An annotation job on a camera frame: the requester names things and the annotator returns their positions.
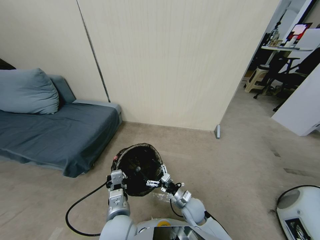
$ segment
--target dark blue blanket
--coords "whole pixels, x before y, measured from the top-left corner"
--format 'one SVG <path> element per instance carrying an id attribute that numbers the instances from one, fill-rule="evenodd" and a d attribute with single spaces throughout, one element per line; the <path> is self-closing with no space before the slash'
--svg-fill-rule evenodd
<path id="1" fill-rule="evenodd" d="M 55 114 L 39 115 L 0 111 L 0 155 L 77 177 L 91 168 L 118 125 L 117 110 L 98 105 L 66 103 Z"/>

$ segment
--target metal bracket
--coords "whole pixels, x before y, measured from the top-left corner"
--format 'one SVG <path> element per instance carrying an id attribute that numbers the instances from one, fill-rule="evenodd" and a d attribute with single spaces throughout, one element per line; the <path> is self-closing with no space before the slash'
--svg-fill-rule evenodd
<path id="1" fill-rule="evenodd" d="M 161 169 L 163 171 L 163 174 L 166 174 L 168 172 L 165 164 L 161 165 Z"/>
<path id="2" fill-rule="evenodd" d="M 149 187 L 158 187 L 159 183 L 160 183 L 159 181 L 147 180 L 147 186 Z"/>
<path id="3" fill-rule="evenodd" d="M 220 139 L 220 124 L 216 126 L 216 129 L 214 130 L 214 133 L 216 135 L 216 139 Z"/>

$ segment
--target blue sofa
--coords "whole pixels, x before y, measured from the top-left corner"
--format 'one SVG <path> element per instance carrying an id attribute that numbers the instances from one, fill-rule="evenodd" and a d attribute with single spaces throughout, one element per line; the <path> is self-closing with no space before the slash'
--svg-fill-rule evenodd
<path id="1" fill-rule="evenodd" d="M 48 75 L 59 93 L 55 114 L 0 110 L 0 155 L 24 164 L 86 173 L 122 122 L 118 104 L 78 100 L 62 76 Z"/>

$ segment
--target screen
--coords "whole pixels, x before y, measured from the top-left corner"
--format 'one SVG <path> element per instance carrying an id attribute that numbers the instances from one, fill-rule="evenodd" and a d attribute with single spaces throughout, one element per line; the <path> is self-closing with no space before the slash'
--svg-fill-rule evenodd
<path id="1" fill-rule="evenodd" d="M 295 240 L 311 240 L 299 218 L 288 219 L 285 222 Z"/>
<path id="2" fill-rule="evenodd" d="M 291 38 L 293 36 L 298 36 L 297 37 L 297 40 L 299 40 L 304 32 L 312 25 L 312 23 L 302 23 L 302 24 L 296 24 L 292 31 L 290 32 L 290 34 L 288 35 L 287 39 L 288 40 L 291 40 Z"/>

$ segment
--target black cable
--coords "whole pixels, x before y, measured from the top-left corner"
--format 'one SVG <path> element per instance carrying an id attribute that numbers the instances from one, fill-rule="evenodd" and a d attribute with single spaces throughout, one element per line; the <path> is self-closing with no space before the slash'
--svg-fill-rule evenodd
<path id="1" fill-rule="evenodd" d="M 75 229 L 74 227 L 71 226 L 71 224 L 69 223 L 69 220 L 68 220 L 68 215 L 69 215 L 69 212 L 71 211 L 71 209 L 77 205 L 79 202 L 81 202 L 83 199 L 86 199 L 87 197 L 89 197 L 90 195 L 92 195 L 93 193 L 95 193 L 96 191 L 98 191 L 100 188 L 102 188 L 103 186 L 105 186 L 107 183 L 108 183 L 109 180 L 107 180 L 104 184 L 102 184 L 100 187 L 96 188 L 95 190 L 93 190 L 92 192 L 90 192 L 89 194 L 87 194 L 86 196 L 84 196 L 83 198 L 79 199 L 78 201 L 76 201 L 67 211 L 66 213 L 66 223 L 68 225 L 68 227 L 74 231 L 75 233 L 78 233 L 80 235 L 83 235 L 83 236 L 87 236 L 87 237 L 96 237 L 96 236 L 100 236 L 100 233 L 96 233 L 96 234 L 91 234 L 91 233 L 83 233 L 83 232 L 80 232 L 78 231 L 77 229 Z"/>
<path id="2" fill-rule="evenodd" d="M 173 211 L 173 213 L 174 213 L 175 215 L 177 215 L 178 217 L 183 217 L 182 215 L 179 215 L 178 213 L 176 213 L 176 212 L 173 210 L 171 199 L 170 199 L 170 207 L 171 207 L 171 210 Z"/>

